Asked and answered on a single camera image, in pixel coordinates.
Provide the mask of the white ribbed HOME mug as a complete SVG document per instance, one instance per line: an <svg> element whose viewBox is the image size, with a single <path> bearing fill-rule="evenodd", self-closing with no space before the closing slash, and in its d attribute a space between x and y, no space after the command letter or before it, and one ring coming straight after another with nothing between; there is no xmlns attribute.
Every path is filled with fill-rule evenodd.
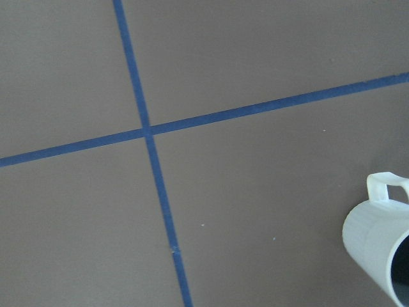
<svg viewBox="0 0 409 307"><path fill-rule="evenodd" d="M368 200L347 215L344 246L396 306L408 306L408 204L389 198L388 187L408 192L408 179L391 172L367 177Z"/></svg>

